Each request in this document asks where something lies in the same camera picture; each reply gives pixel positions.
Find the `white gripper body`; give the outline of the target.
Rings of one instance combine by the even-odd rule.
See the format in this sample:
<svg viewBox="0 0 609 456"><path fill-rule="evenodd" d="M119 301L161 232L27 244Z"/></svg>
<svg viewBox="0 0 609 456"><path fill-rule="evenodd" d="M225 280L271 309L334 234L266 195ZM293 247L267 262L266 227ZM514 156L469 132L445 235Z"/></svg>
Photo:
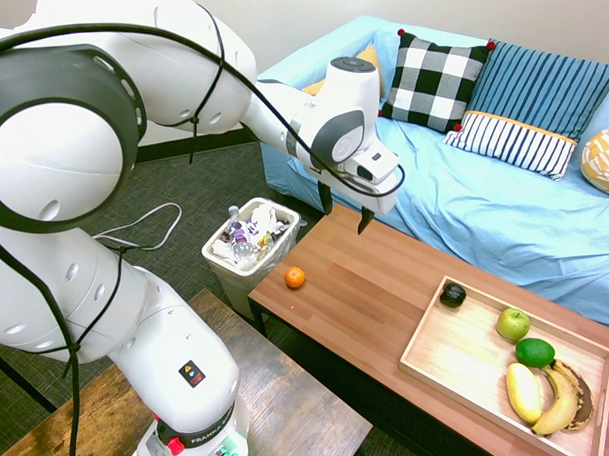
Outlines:
<svg viewBox="0 0 609 456"><path fill-rule="evenodd" d="M374 213L386 214L396 203L398 166L397 157L351 158L332 169L305 171Z"/></svg>

